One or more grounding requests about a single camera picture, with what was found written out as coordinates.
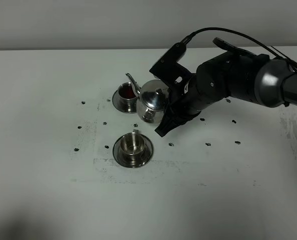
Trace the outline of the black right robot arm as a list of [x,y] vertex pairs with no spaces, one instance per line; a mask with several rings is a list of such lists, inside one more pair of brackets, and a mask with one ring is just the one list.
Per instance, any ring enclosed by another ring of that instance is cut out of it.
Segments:
[[297,70],[285,59],[266,54],[247,57],[231,52],[199,65],[192,73],[179,63],[162,59],[150,72],[168,87],[168,103],[155,132],[164,137],[227,97],[276,108],[297,106]]

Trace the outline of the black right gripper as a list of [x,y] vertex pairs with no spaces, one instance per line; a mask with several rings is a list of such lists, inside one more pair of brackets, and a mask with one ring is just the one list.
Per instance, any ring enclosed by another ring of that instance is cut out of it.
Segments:
[[226,82],[221,75],[196,74],[186,85],[187,92],[170,106],[155,132],[164,137],[175,128],[197,117],[200,112],[226,97]]

